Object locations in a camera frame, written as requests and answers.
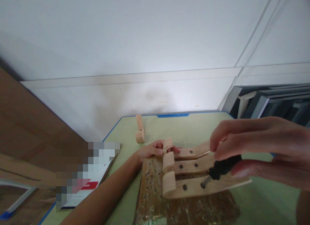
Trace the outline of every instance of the screwdriver shaft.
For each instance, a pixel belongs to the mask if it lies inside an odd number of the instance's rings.
[[[211,176],[208,176],[207,179],[204,180],[204,182],[202,182],[200,184],[201,188],[205,188],[206,187],[206,184],[212,179]]]

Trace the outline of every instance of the white wall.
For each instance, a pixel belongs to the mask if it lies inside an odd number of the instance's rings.
[[[234,67],[268,0],[0,0],[25,80]]]
[[[278,2],[0,0],[0,57],[101,141],[125,115],[218,109]],[[309,17],[310,0],[281,0],[236,85],[310,82]]]

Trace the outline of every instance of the person's left hand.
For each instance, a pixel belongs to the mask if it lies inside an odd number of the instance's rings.
[[[163,144],[164,144],[164,140],[159,139],[149,145],[144,146],[140,150],[138,150],[137,154],[140,158],[141,163],[143,163],[144,158],[151,157],[152,155],[162,155]],[[176,147],[173,145],[173,147],[169,148],[167,152],[174,151],[175,153],[180,153],[180,150],[179,150],[180,148],[181,147]]]

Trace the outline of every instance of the black screwdriver handle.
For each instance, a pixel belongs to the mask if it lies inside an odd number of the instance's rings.
[[[241,155],[235,155],[225,160],[215,161],[214,166],[209,168],[209,175],[213,180],[219,180],[221,175],[229,173],[233,166],[241,160]]]

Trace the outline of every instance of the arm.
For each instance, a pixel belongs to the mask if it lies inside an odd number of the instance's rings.
[[[60,225],[102,224],[142,168],[143,159],[152,155],[162,155],[163,141],[157,140],[136,151],[115,173],[85,198]],[[180,152],[175,146],[172,151]]]

